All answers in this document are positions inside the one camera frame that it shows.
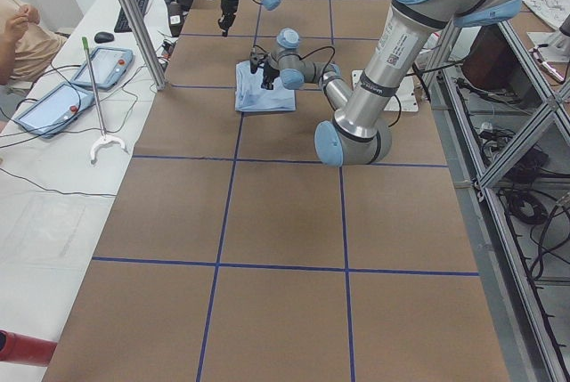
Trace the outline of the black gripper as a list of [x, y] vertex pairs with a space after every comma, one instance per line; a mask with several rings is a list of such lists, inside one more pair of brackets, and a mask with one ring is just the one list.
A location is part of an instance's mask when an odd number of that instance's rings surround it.
[[236, 13], [239, 7], [239, 0], [221, 0], [221, 17], [218, 19], [217, 24], [223, 34], [223, 37], [228, 37], [229, 28], [232, 27]]
[[249, 54], [249, 68], [251, 74], [256, 74], [262, 70], [262, 88], [273, 90], [274, 81], [280, 76], [280, 71], [274, 67], [274, 59], [270, 52], [260, 46], [253, 46]]

